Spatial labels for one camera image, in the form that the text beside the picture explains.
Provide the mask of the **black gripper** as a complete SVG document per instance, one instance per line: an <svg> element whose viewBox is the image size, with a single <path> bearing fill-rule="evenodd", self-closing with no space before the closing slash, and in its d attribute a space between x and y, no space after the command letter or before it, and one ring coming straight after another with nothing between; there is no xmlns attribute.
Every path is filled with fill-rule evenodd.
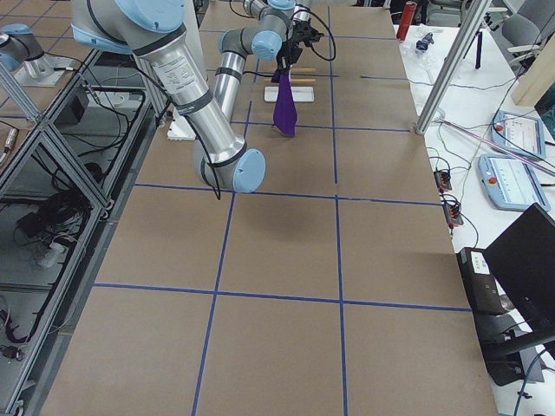
<svg viewBox="0 0 555 416"><path fill-rule="evenodd" d="M276 57L277 71L285 71L297 63L299 57L303 53L303 49L299 46L299 43L300 41L296 39L283 42Z"/></svg>

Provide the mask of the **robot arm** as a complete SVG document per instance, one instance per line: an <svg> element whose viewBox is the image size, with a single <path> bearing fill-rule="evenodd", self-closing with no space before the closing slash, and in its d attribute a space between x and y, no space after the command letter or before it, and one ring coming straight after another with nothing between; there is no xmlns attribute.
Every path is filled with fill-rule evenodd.
<svg viewBox="0 0 555 416"><path fill-rule="evenodd" d="M287 135L297 122L291 67L322 34L311 27L309 11L295 1L244 1L245 14L254 18L254 26L225 32L219 42L221 63L215 75L215 98L225 117L233 115L245 64L250 55L260 61L274 61L277 67L271 81L277 83L274 125Z"/></svg>
<svg viewBox="0 0 555 416"><path fill-rule="evenodd" d="M75 40L150 63L179 115L195 132L194 169L214 190L256 191L264 155L237 136L186 45L181 1L74 1Z"/></svg>

